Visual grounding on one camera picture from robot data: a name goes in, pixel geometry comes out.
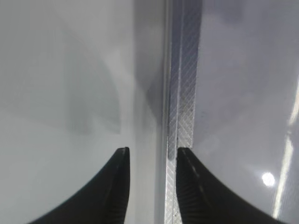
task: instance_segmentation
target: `glossy surface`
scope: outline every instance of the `glossy surface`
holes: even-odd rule
[[[204,1],[193,151],[257,208],[299,222],[299,2]]]
[[[55,208],[124,146],[126,222],[159,223],[163,33],[160,0],[0,1],[0,223]]]

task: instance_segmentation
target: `silver carbon fiber strip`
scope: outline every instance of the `silver carbon fiber strip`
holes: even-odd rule
[[[164,224],[181,224],[175,175],[178,147],[192,147],[202,0],[171,1],[171,54]]]

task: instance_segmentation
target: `white surface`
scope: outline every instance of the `white surface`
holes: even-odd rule
[[[193,150],[248,202],[298,223],[299,2],[206,0],[203,11]]]
[[[24,224],[131,148],[126,222],[153,224],[163,1],[0,1],[0,223]]]

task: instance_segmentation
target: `glossy white paint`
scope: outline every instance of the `glossy white paint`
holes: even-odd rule
[[[0,1],[0,223],[56,207],[131,148],[126,223],[153,224],[160,0]]]
[[[299,2],[206,0],[193,150],[269,215],[299,222]]]

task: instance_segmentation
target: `diagonal weave pattern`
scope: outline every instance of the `diagonal weave pattern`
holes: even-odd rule
[[[173,0],[164,224],[181,224],[175,189],[178,147],[192,147],[201,0]]]

